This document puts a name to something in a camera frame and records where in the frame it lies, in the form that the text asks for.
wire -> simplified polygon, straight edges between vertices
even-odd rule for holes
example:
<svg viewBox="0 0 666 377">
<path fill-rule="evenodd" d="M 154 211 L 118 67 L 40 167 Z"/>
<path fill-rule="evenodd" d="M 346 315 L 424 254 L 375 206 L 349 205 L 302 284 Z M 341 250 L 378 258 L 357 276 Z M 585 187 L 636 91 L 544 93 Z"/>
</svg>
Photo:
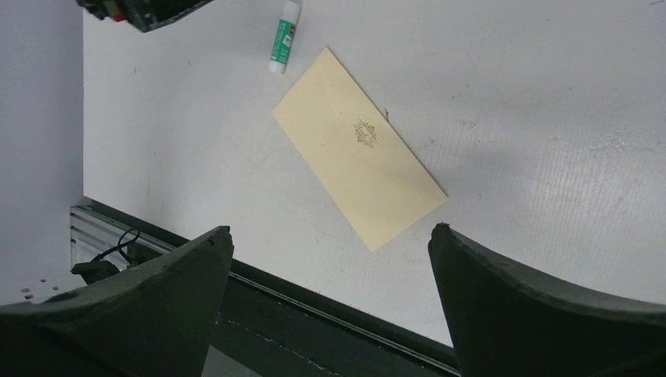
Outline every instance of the wire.
<svg viewBox="0 0 666 377">
<path fill-rule="evenodd" d="M 137 235 L 134 236 L 134 238 L 133 238 L 132 240 L 129 240 L 129 241 L 125 242 L 125 243 L 122 243 L 122 241 L 123 241 L 123 239 L 125 238 L 125 236 L 127 236 L 128 234 L 130 234 L 130 232 L 134 232 L 134 231 L 137 232 Z M 115 245 L 114 247 L 112 247 L 112 248 L 110 248 L 110 249 L 104 251 L 103 253 L 101 253 L 101 254 L 99 254 L 98 256 L 96 256 L 95 258 L 93 258 L 93 261 L 92 261 L 92 262 L 100 261 L 100 260 L 102 260 L 104 257 L 106 257 L 107 255 L 111 254 L 112 252 L 114 252 L 114 251 L 118 251 L 118 252 L 120 253 L 120 255 L 122 255 L 122 257 L 125 258 L 125 260 L 127 261 L 127 263 L 131 263 L 132 261 L 130 260 L 130 257 L 128 257 L 127 254 L 125 254 L 125 252 L 123 251 L 123 247 L 128 247 L 128 246 L 130 246 L 132 243 L 137 242 L 137 240 L 139 239 L 139 237 L 141 237 L 141 232 L 140 232 L 140 231 L 138 231 L 138 230 L 136 230 L 136 229 L 133 229 L 133 228 L 127 229 L 127 231 L 124 232 L 123 235 L 120 236 L 120 238 L 118 238 L 118 244 L 117 244 L 117 245 Z"/>
</svg>

white table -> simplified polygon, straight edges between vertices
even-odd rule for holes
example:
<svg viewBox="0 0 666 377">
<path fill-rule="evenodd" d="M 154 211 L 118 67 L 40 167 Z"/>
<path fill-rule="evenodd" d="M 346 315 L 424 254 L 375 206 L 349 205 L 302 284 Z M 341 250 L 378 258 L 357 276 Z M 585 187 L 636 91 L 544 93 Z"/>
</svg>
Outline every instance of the white table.
<svg viewBox="0 0 666 377">
<path fill-rule="evenodd" d="M 600 291 L 666 303 L 666 3 L 217 0 L 141 35 L 84 17 L 85 194 L 451 345 L 439 221 Z M 325 46 L 450 196 L 371 254 L 271 116 Z"/>
</svg>

glue stick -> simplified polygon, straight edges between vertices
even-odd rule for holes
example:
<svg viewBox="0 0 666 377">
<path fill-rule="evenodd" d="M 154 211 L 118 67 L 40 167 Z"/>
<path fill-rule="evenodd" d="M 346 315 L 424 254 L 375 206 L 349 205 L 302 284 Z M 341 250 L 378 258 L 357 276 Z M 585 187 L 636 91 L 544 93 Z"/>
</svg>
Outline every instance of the glue stick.
<svg viewBox="0 0 666 377">
<path fill-rule="evenodd" d="M 287 65 L 287 59 L 289 59 L 291 41 L 294 40 L 296 22 L 298 21 L 298 14 L 300 12 L 301 6 L 295 2 L 287 1 L 284 3 L 282 17 L 280 18 L 280 23 L 277 25 L 277 35 L 273 44 L 273 52 L 271 53 L 270 71 L 281 75 L 284 73 L 284 67 Z"/>
</svg>

yellow paper envelope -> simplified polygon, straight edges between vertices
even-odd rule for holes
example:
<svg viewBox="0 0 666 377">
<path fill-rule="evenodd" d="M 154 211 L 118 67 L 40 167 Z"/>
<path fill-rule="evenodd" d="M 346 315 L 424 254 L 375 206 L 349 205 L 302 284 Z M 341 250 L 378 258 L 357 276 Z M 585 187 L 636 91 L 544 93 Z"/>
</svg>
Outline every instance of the yellow paper envelope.
<svg viewBox="0 0 666 377">
<path fill-rule="evenodd" d="M 371 251 L 446 201 L 329 49 L 273 116 Z"/>
</svg>

